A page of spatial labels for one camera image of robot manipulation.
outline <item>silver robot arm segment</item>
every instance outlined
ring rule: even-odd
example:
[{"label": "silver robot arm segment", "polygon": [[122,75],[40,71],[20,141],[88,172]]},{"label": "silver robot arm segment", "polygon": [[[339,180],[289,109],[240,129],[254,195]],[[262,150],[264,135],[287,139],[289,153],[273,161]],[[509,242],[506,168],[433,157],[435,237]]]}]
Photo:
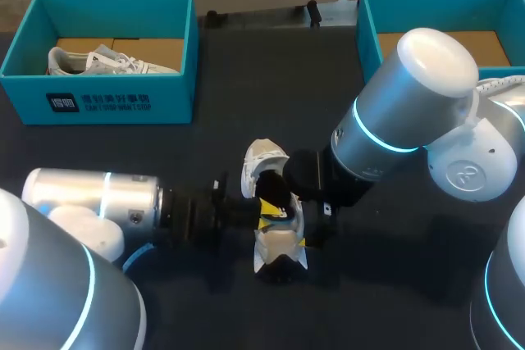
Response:
[{"label": "silver robot arm segment", "polygon": [[424,147],[445,192],[469,201],[498,197],[523,153],[525,98],[516,97],[525,87],[488,97],[477,84],[476,62],[460,43],[437,30],[409,31],[336,127],[333,157],[352,176],[373,182]]}]

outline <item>printed logo on box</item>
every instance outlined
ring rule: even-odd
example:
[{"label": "printed logo on box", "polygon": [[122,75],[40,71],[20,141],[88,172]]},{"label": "printed logo on box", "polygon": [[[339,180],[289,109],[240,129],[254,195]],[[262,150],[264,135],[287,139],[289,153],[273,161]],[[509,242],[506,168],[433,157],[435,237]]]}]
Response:
[{"label": "printed logo on box", "polygon": [[75,96],[71,93],[47,93],[46,98],[54,112],[79,112]]}]

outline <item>teal box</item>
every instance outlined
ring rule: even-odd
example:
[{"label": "teal box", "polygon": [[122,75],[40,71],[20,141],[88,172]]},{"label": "teal box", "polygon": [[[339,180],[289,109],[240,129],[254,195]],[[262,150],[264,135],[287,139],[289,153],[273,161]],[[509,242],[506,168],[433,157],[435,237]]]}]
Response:
[{"label": "teal box", "polygon": [[511,67],[480,67],[480,80],[525,75],[525,0],[360,0],[356,40],[365,82],[383,62],[377,34],[422,27],[493,30]]},{"label": "teal box", "polygon": [[[184,39],[180,75],[44,75],[62,37]],[[193,0],[32,0],[0,82],[26,125],[190,123],[198,52]]]}]

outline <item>black table surface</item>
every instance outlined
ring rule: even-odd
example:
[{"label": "black table surface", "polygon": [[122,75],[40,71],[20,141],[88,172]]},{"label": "black table surface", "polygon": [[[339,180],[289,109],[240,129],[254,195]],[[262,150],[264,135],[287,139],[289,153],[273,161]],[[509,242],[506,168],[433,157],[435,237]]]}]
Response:
[{"label": "black table surface", "polygon": [[[158,175],[199,188],[228,170],[240,196],[246,148],[323,148],[363,87],[355,30],[210,30],[200,44],[191,125],[26,127],[0,93],[0,186],[20,195],[35,167]],[[3,59],[12,35],[0,35]],[[148,311],[146,349],[475,349],[469,298],[524,195],[466,203],[442,193],[416,152],[339,215],[308,250],[308,278],[253,275],[253,233],[228,230],[218,256],[154,250],[129,270]],[[315,208],[305,204],[305,215]]]}]

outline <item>white sneaker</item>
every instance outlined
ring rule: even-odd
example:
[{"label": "white sneaker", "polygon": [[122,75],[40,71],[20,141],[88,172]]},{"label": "white sneaker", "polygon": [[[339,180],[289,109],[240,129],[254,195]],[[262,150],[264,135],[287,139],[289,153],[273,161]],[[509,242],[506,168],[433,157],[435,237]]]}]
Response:
[{"label": "white sneaker", "polygon": [[48,68],[50,75],[179,74],[177,70],[138,61],[105,45],[100,45],[90,53],[66,52],[60,47],[52,48],[48,54]]},{"label": "white sneaker", "polygon": [[274,170],[282,175],[288,156],[285,151],[269,139],[256,139],[248,147],[244,157],[243,171],[240,176],[240,191],[244,198],[255,197],[255,183],[259,174],[265,170]]},{"label": "white sneaker", "polygon": [[[274,170],[282,175],[288,156],[285,151],[269,139],[256,139],[248,148],[240,180],[245,198],[255,196],[255,184],[261,172]],[[257,273],[265,264],[273,263],[286,255],[308,269],[304,250],[304,216],[301,202],[292,194],[291,206],[295,216],[292,220],[269,223],[261,218],[255,230],[253,270]]]}]

